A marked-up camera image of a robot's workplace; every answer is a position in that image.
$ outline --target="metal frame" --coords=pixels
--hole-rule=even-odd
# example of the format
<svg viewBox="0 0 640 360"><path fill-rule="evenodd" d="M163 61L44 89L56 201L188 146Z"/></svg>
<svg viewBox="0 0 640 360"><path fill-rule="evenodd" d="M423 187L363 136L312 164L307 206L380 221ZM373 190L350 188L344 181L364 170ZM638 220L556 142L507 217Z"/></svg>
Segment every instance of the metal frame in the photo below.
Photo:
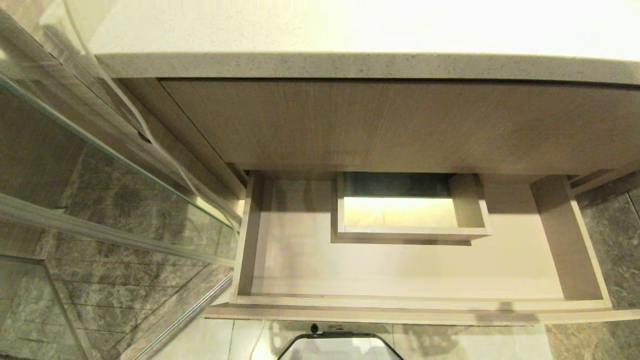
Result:
<svg viewBox="0 0 640 360"><path fill-rule="evenodd" d="M54 229L76 236L85 236L93 240L100 240L135 249L161 252L183 258L206 261L233 267L235 261L202 254L194 250L187 250L178 245L149 240L126 231L78 219L57 211L0 194L0 217L4 217L23 224Z"/></svg>

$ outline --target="white floor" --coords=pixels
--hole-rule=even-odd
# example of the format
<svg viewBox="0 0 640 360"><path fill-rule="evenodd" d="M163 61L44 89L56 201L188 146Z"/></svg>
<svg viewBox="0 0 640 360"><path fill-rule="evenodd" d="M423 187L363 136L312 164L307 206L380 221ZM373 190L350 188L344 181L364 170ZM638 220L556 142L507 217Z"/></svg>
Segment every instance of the white floor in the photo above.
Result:
<svg viewBox="0 0 640 360"><path fill-rule="evenodd" d="M223 294L216 303L226 302ZM164 359L277 359L311 322L196 319L158 355ZM369 323L318 323L320 331L342 327L373 332L405 359L552 360L543 325L527 327L455 327Z"/></svg>

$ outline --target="glass panel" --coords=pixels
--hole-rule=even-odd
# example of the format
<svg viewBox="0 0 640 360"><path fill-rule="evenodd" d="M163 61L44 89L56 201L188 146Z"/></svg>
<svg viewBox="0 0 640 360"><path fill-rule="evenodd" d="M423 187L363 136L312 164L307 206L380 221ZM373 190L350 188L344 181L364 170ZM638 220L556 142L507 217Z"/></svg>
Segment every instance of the glass panel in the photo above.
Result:
<svg viewBox="0 0 640 360"><path fill-rule="evenodd" d="M0 357L82 359L45 268L0 257Z"/></svg>
<svg viewBox="0 0 640 360"><path fill-rule="evenodd" d="M136 329L153 328L164 316L178 320L216 281L232 272L228 266L211 266L203 261L132 249L0 218L0 254L7 253L46 259L56 293L90 359L118 358L130 344L148 337L146 331ZM14 258L0 256L0 259L7 262ZM7 299L15 298L12 295L15 284L27 282L43 288L42 279L30 277L21 282L18 273L0 263L0 313L8 312L4 310L11 304ZM55 300L49 292L31 293L40 299L38 304L49 298ZM28 323L34 321L31 315L34 310L25 304L33 301L31 297L17 299L16 304L23 305L12 310L13 318L25 319L27 330L33 328ZM50 323L46 317L43 321ZM8 326L18 328L18 325L12 322ZM7 349L23 341L12 338L11 331L0 331L5 336L0 340L0 359L6 354L17 356ZM55 359L49 357L50 353L43 357L35 357L39 353L32 353L34 357L21 354L20 358Z"/></svg>
<svg viewBox="0 0 640 360"><path fill-rule="evenodd" d="M225 259L230 226L0 88L0 192L68 215Z"/></svg>

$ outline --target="cabinet side panel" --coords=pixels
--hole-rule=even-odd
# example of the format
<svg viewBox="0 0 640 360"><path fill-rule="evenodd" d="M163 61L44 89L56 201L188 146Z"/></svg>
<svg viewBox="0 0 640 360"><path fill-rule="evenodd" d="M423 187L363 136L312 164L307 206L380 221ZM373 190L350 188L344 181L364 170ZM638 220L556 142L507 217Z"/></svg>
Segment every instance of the cabinet side panel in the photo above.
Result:
<svg viewBox="0 0 640 360"><path fill-rule="evenodd" d="M573 206L575 199L569 194L566 177L544 177L531 185L531 191L565 299L608 300L604 282L600 284L596 275L600 267L588 249L589 235L583 229L580 211Z"/></svg>
<svg viewBox="0 0 640 360"><path fill-rule="evenodd" d="M459 227L484 227L476 186L474 175L471 174L458 174L449 180Z"/></svg>
<svg viewBox="0 0 640 360"><path fill-rule="evenodd" d="M235 302L238 295L251 295L260 214L262 213L262 199L264 196L264 180L260 173L251 173L246 193L247 198L244 201L243 221L240 226L230 302Z"/></svg>

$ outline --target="wood grain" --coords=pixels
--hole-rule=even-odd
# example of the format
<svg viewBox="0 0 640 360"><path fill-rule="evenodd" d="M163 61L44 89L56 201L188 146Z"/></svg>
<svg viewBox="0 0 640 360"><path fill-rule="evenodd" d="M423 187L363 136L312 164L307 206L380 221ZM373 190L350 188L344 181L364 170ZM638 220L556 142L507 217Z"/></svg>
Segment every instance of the wood grain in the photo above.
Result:
<svg viewBox="0 0 640 360"><path fill-rule="evenodd" d="M434 81L162 84L220 156L247 169L586 174L640 158L638 90Z"/></svg>
<svg viewBox="0 0 640 360"><path fill-rule="evenodd" d="M238 237L236 265L229 297L231 302L234 302L238 295L251 294L263 198L264 180L259 173L252 174L244 200L243 221Z"/></svg>
<svg viewBox="0 0 640 360"><path fill-rule="evenodd" d="M253 294L238 296L236 304L273 306L373 307L379 309L462 310L462 311L548 311L609 309L604 300L513 300L513 299L434 299L408 297L336 296L315 297L292 294Z"/></svg>
<svg viewBox="0 0 640 360"><path fill-rule="evenodd" d="M252 306L220 304L205 310L205 318L326 322L408 323L422 325L536 325L637 320L640 310L586 311L424 311L354 309L352 307Z"/></svg>
<svg viewBox="0 0 640 360"><path fill-rule="evenodd" d="M564 297L568 300L609 301L589 234L566 177L544 177L533 183L531 190Z"/></svg>

